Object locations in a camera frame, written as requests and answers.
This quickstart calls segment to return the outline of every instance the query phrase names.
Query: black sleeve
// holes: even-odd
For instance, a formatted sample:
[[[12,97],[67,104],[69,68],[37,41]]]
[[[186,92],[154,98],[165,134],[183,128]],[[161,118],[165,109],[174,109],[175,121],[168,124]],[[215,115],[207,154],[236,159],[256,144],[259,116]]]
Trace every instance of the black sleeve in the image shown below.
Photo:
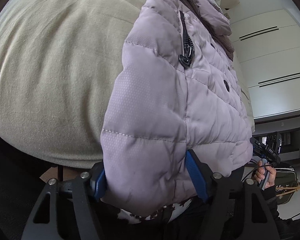
[[[300,228],[300,219],[283,220],[279,217],[275,186],[266,188],[265,190],[262,190],[261,193],[268,204],[274,222],[277,226],[280,239],[293,236],[298,231],[298,228]]]

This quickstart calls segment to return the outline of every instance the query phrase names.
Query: silver bolt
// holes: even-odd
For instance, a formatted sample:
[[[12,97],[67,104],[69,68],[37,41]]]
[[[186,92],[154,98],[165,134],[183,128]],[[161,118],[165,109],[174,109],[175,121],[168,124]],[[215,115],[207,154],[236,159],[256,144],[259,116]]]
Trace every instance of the silver bolt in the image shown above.
[[[246,183],[248,185],[253,185],[254,184],[254,181],[252,179],[246,179]]]
[[[87,178],[87,177],[89,177],[89,176],[90,176],[90,174],[89,174],[89,172],[87,172],[87,171],[84,171],[83,173],[80,174],[80,177],[81,177],[82,179],[85,179],[85,178]]]
[[[213,177],[214,177],[215,179],[221,179],[221,178],[222,178],[222,175],[221,175],[219,172],[215,172],[215,173],[213,173]]]
[[[49,185],[54,185],[56,182],[57,182],[56,179],[50,179],[50,180],[48,181]]]

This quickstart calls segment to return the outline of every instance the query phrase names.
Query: white wardrobe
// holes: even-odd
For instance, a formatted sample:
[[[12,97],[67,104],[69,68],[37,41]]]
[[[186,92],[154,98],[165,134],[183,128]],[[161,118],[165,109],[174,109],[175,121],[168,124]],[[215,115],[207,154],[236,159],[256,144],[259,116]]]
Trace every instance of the white wardrobe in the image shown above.
[[[231,25],[254,118],[300,110],[300,27],[285,11]]]

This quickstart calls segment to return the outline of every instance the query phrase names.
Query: bed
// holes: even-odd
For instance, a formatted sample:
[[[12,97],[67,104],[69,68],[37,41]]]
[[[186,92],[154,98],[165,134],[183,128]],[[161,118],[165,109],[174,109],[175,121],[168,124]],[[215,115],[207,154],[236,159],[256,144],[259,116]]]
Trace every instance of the bed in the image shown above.
[[[64,166],[102,160],[100,133],[122,45],[145,1],[9,0],[0,13],[0,137]],[[238,2],[229,1],[220,6]],[[254,131],[235,55],[233,68]]]

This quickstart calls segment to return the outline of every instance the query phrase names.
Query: black zipper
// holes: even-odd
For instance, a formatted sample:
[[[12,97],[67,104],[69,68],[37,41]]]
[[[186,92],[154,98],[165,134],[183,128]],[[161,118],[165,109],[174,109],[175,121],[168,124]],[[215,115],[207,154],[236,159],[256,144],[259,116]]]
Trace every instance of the black zipper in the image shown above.
[[[179,62],[183,67],[190,67],[193,56],[194,56],[194,46],[192,43],[192,40],[190,36],[188,35],[186,22],[185,22],[185,15],[182,11],[180,12],[180,18],[183,28],[183,49],[184,49],[184,55],[179,55]]]

